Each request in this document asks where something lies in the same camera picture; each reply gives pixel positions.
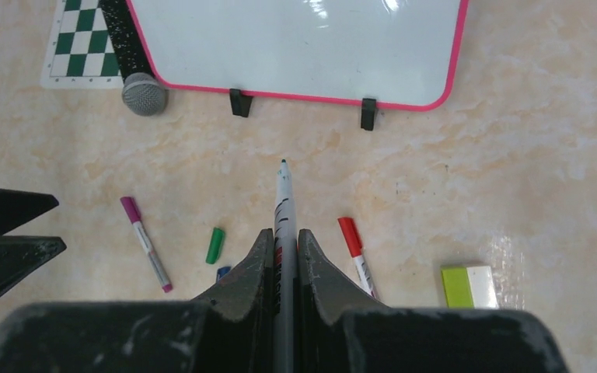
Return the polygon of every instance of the whiteboard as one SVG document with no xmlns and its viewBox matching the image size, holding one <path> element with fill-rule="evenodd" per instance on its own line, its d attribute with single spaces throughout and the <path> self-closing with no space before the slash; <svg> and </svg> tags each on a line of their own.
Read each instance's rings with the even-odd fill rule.
<svg viewBox="0 0 597 373">
<path fill-rule="evenodd" d="M 468 0 L 127 0 L 174 89 L 430 110 L 447 99 Z"/>
</svg>

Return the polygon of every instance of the red marker cap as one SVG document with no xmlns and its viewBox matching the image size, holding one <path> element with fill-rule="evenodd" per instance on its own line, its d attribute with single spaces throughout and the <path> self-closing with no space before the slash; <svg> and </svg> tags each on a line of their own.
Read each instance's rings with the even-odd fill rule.
<svg viewBox="0 0 597 373">
<path fill-rule="evenodd" d="M 342 234 L 344 235 L 344 241 L 347 242 L 351 257 L 355 258 L 356 256 L 362 255 L 362 242 L 360 240 L 358 230 L 356 229 L 354 219 L 347 217 L 338 218 L 337 222 L 340 223 L 340 228 L 342 228 Z"/>
<path fill-rule="evenodd" d="M 120 203 L 122 204 L 122 207 L 124 207 L 124 212 L 127 213 L 131 224 L 141 220 L 141 212 L 138 210 L 138 206 L 136 206 L 136 201 L 133 197 L 122 197 Z"/>
</svg>

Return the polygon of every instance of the pink whiteboard frame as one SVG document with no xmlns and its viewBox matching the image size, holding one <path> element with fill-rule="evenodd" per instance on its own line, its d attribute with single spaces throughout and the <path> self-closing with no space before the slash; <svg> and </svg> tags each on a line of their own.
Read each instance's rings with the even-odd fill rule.
<svg viewBox="0 0 597 373">
<path fill-rule="evenodd" d="M 377 102 L 376 106 L 379 109 L 391 109 L 391 110 L 408 110 L 408 111 L 429 111 L 433 110 L 439 106 L 441 106 L 449 97 L 449 94 L 452 92 L 452 86 L 454 85 L 454 75 L 456 71 L 456 63 L 459 60 L 459 51 L 461 49 L 461 39 L 463 38 L 463 26 L 466 23 L 466 14 L 468 11 L 468 3 L 470 0 L 461 0 L 461 4 L 459 5 L 459 14 L 456 17 L 456 28 L 454 30 L 454 41 L 452 43 L 452 56 L 449 59 L 449 68 L 447 71 L 447 79 L 445 81 L 445 89 L 443 90 L 442 96 L 440 96 L 437 100 L 433 103 L 423 106 L 417 105 L 407 105 L 403 103 L 384 103 L 384 102 Z M 145 36 L 141 30 L 141 24 L 138 21 L 138 16 L 136 15 L 136 11 L 134 6 L 131 4 L 131 0 L 127 0 L 127 6 L 129 7 L 129 11 L 131 12 L 131 18 L 134 20 L 134 24 L 136 25 L 136 30 L 138 31 L 138 36 L 141 38 L 141 43 L 143 44 L 143 49 L 145 50 L 145 55 L 148 57 L 148 61 L 152 66 L 152 71 L 155 74 L 155 77 L 163 83 L 168 88 L 172 89 L 188 89 L 193 91 L 204 91 L 204 92 L 217 92 L 217 93 L 229 93 L 230 88 L 216 88 L 216 87 L 203 87 L 200 85 L 182 85 L 182 84 L 175 84 L 166 81 L 160 74 L 159 70 L 157 70 L 154 61 L 152 60 L 152 55 L 150 54 L 150 50 L 148 48 L 147 41 L 145 40 Z M 260 91 L 250 91 L 246 89 L 242 89 L 242 93 L 248 96 L 261 96 L 261 97 L 271 97 L 275 99 L 297 99 L 302 101 L 312 101 L 318 103 L 336 103 L 340 105 L 353 105 L 353 106 L 360 106 L 361 99 L 338 99 L 335 97 L 321 97 L 321 96 L 306 96 L 306 95 L 294 95 L 291 93 L 278 93 L 278 92 L 260 92 Z"/>
</svg>

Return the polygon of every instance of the black microphone handle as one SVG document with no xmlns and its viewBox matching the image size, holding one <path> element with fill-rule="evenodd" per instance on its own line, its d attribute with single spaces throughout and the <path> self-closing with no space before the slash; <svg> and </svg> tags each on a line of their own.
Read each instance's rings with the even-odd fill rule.
<svg viewBox="0 0 597 373">
<path fill-rule="evenodd" d="M 124 81 L 129 75 L 136 72 L 155 76 L 145 55 L 143 43 L 138 37 L 138 31 L 129 12 L 127 1 L 99 0 L 99 6 L 104 14 L 106 28 L 113 44 L 122 80 Z"/>
</svg>

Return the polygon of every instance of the microphone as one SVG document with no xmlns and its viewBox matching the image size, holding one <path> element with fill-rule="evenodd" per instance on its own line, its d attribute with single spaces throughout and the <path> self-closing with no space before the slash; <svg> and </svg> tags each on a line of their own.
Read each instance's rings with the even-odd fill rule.
<svg viewBox="0 0 597 373">
<path fill-rule="evenodd" d="M 126 0 L 100 0 L 106 28 L 124 80 L 122 102 L 137 115 L 160 114 L 168 91 L 155 79 Z"/>
</svg>

